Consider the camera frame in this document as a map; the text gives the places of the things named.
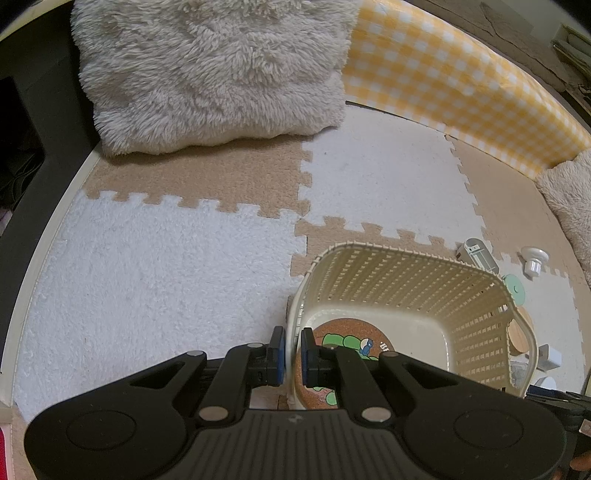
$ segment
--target cork coaster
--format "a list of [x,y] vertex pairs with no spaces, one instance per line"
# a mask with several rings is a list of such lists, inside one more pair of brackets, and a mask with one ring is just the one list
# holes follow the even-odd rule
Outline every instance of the cork coaster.
[[[361,358],[376,360],[380,352],[394,350],[381,330],[363,320],[342,318],[331,320],[314,330],[318,345],[339,345],[356,350]],[[338,408],[335,392],[329,388],[306,388],[301,377],[300,351],[295,358],[295,394],[309,410]]]

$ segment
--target small white object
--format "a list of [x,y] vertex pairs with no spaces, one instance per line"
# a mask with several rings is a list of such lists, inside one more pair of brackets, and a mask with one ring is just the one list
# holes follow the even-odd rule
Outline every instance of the small white object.
[[499,274],[499,265],[479,238],[469,238],[457,249],[456,258],[488,272]]
[[552,377],[539,378],[535,383],[536,387],[547,388],[548,390],[556,390],[556,380]]
[[542,271],[542,265],[548,263],[550,256],[540,248],[523,247],[521,256],[525,260],[524,273],[529,278],[539,277]]
[[562,353],[547,343],[538,348],[538,369],[547,372],[562,365]]

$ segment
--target yellow checkered cushion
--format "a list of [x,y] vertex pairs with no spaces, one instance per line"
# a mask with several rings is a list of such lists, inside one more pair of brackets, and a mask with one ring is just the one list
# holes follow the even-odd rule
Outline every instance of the yellow checkered cushion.
[[459,138],[532,179],[591,147],[530,75],[402,0],[364,0],[343,80],[348,100]]

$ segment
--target white faux fur pillow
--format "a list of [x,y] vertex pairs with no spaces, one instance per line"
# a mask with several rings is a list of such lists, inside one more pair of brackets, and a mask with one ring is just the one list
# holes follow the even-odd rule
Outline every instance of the white faux fur pillow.
[[591,287],[591,149],[544,170],[535,182],[558,217]]
[[345,115],[359,0],[76,0],[80,81],[109,154],[311,135]]

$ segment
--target plastic basket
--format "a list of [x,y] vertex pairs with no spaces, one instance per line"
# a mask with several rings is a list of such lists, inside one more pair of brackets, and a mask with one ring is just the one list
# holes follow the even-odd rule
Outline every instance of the plastic basket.
[[[286,345],[292,400],[300,330],[343,316],[380,328],[401,353],[520,397],[538,361],[534,332],[497,275],[442,257],[347,242],[313,261],[293,299]],[[514,319],[530,346],[522,385],[512,384],[509,370],[507,327]]]

